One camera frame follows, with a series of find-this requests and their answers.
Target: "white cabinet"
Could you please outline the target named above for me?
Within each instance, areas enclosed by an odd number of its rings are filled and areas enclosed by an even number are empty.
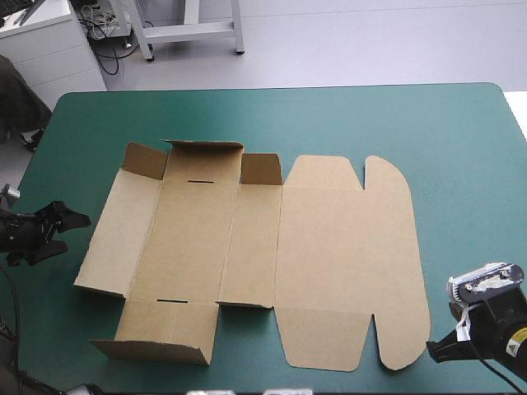
[[[68,92],[106,91],[99,65],[68,0],[46,0],[23,26],[0,29],[0,54],[51,109]]]

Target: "dark clothing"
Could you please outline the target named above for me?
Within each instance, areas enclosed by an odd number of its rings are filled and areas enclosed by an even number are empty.
[[[11,132],[45,129],[51,111],[28,87],[8,58],[0,55],[0,119]]]

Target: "grey floor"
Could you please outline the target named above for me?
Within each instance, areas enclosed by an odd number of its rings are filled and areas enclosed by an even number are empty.
[[[142,0],[157,26],[178,1]],[[202,0],[202,21],[230,15]],[[246,54],[232,39],[160,44],[105,76],[109,91],[490,81],[527,91],[527,0],[240,0]],[[107,67],[112,68],[111,61]],[[18,185],[30,154],[0,145],[0,184]]]

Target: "metal frame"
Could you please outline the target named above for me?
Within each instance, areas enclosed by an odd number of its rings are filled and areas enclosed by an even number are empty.
[[[142,56],[149,62],[154,60],[152,44],[157,43],[234,37],[236,52],[238,54],[245,52],[239,0],[231,0],[232,21],[198,23],[199,0],[185,0],[184,24],[158,27],[145,25],[138,0],[125,0],[125,4],[130,14],[133,31],[138,38]]]

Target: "black cable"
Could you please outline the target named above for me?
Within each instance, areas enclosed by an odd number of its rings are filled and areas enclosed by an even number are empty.
[[[65,395],[65,392],[59,391],[46,383],[42,383],[41,381],[28,376],[26,372],[23,372],[20,370],[20,366],[18,363],[19,355],[20,355],[20,336],[21,336],[20,303],[18,301],[18,294],[16,293],[15,282],[13,281],[9,273],[6,271],[6,269],[4,269],[1,265],[0,265],[0,271],[7,278],[7,282],[9,283],[9,287],[11,288],[13,305],[15,307],[15,351],[13,352],[13,355],[12,355],[12,364],[15,369],[16,378],[18,380],[18,393],[20,395],[23,394],[22,384],[25,384],[28,387],[44,390],[53,395]]]
[[[104,55],[102,53],[98,53],[96,51],[96,49],[91,46],[91,49],[93,50],[93,53],[95,54],[95,56],[97,57],[97,62],[100,64],[100,67],[107,73],[107,74],[110,74],[111,76],[114,76],[115,74],[117,74],[117,72],[119,71],[119,62],[118,60],[119,59],[125,59],[127,58],[128,56],[131,56],[133,55],[139,48],[139,45],[136,45],[130,52],[126,53],[125,55],[117,55],[117,52],[115,51],[115,48],[114,46],[112,45],[112,43],[110,42],[110,37],[108,37],[108,35],[101,29],[100,25],[96,24],[95,22],[93,21],[88,21],[81,13],[81,17],[82,19],[79,19],[79,21],[88,29],[88,36],[90,34],[90,30],[93,30],[94,27],[98,28],[99,31],[103,34],[103,36],[105,37],[106,40],[109,41],[110,43],[110,47],[112,48],[112,52],[114,53],[114,55]],[[145,21],[145,23],[149,24],[151,27],[154,27],[154,24],[151,23],[150,21]],[[115,62],[116,62],[116,68],[115,68],[115,72],[108,72],[105,67],[101,64],[100,62],[100,59],[99,58],[105,58],[105,59],[115,59]]]
[[[145,23],[149,24],[151,27],[154,27],[154,24],[151,23],[150,21],[145,21]],[[125,55],[119,55],[117,57],[117,59],[125,59],[128,56],[133,55],[138,49],[139,49],[139,44],[136,45],[130,52],[126,53]],[[107,59],[115,59],[116,58],[114,56],[103,55],[102,53],[97,53],[97,56],[100,56],[101,58],[107,58]]]
[[[472,348],[472,352],[474,353],[474,355],[476,356],[476,358],[479,359],[479,361],[487,368],[489,369],[491,372],[493,372],[496,376],[498,376],[500,379],[504,380],[507,384],[509,384],[511,387],[513,387],[513,389],[515,391],[517,391],[518,393],[524,393],[520,387],[518,387],[516,384],[514,384],[512,382],[511,379],[509,379],[507,376],[505,376],[502,372],[498,371],[497,369],[494,369],[492,366],[490,366],[490,364],[488,364],[488,362],[486,362],[482,357],[481,357],[481,354],[479,354],[479,351],[478,349],[476,348],[476,346],[474,345],[473,341],[472,340],[469,340],[469,344],[470,344],[470,347]]]
[[[115,48],[114,48],[114,45],[112,44],[111,40],[110,40],[110,37],[108,37],[108,35],[105,33],[104,30],[102,30],[102,28],[96,24],[94,21],[88,21],[85,17],[84,17],[84,14],[82,14],[82,12],[80,13],[81,15],[81,18],[82,18],[82,22],[84,24],[84,26],[86,27],[86,39],[88,40],[88,43],[90,43],[90,46],[91,46],[91,49],[93,50],[93,53],[96,55],[96,58],[97,58],[97,62],[99,63],[99,66],[100,68],[102,68],[102,70],[110,75],[110,76],[114,76],[115,74],[117,74],[119,72],[119,60],[117,59],[117,52],[115,52]],[[115,71],[114,72],[109,72],[106,67],[102,64],[101,60],[100,60],[100,57],[99,57],[99,54],[97,53],[97,51],[95,51],[95,49],[93,48],[93,45],[91,43],[92,41],[92,38],[91,38],[91,32],[94,30],[94,28],[97,28],[99,29],[99,31],[102,33],[102,35],[104,36],[105,40],[108,41],[108,43],[110,44],[110,47],[112,49],[112,52],[114,53],[114,59],[115,59]]]
[[[18,393],[22,395],[22,376],[20,368],[18,366],[18,356],[20,354],[20,305],[18,304],[18,294],[16,293],[15,282],[9,276],[6,269],[0,265],[0,271],[6,277],[7,282],[9,283],[9,288],[11,288],[11,295],[13,298],[13,305],[15,307],[15,352],[12,355],[12,363],[15,368],[15,373],[18,378]]]

